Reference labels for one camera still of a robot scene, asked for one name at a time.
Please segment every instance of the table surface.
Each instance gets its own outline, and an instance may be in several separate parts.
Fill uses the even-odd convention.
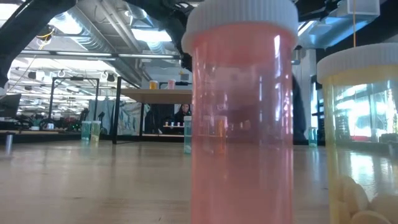
[[[190,174],[181,143],[15,144],[0,160],[1,223],[187,224]],[[295,148],[294,215],[329,223],[323,148]]]
[[[122,89],[121,94],[140,103],[153,104],[190,104],[191,90],[141,90]]]

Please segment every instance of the desk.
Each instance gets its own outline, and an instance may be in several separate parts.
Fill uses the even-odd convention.
[[[191,90],[141,90],[141,89],[121,89],[122,77],[118,77],[118,86],[116,91],[116,103],[115,103],[115,116],[113,122],[112,131],[112,142],[117,144],[118,141],[118,122],[119,122],[119,109],[120,109],[120,96],[130,97],[132,100],[136,100],[142,103],[140,113],[140,125],[139,125],[139,139],[143,137],[142,129],[144,125],[144,104],[191,104],[192,103],[192,91]]]

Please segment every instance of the bottle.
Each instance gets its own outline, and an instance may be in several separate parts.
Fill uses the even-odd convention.
[[[318,63],[325,97],[331,224],[398,223],[398,43]]]
[[[191,223],[292,223],[289,0],[206,0],[182,44],[193,57]]]

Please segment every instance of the white lid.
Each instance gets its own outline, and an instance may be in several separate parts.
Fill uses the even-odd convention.
[[[297,37],[299,15],[291,0],[206,0],[188,18],[182,39],[183,51],[192,53],[195,34],[235,22],[269,22]]]
[[[341,72],[381,65],[398,65],[397,43],[365,45],[325,57],[318,62],[318,83]]]

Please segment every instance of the wooden tabletop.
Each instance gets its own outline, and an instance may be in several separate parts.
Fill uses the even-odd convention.
[[[122,89],[121,94],[140,103],[156,104],[190,104],[191,90],[141,90]]]

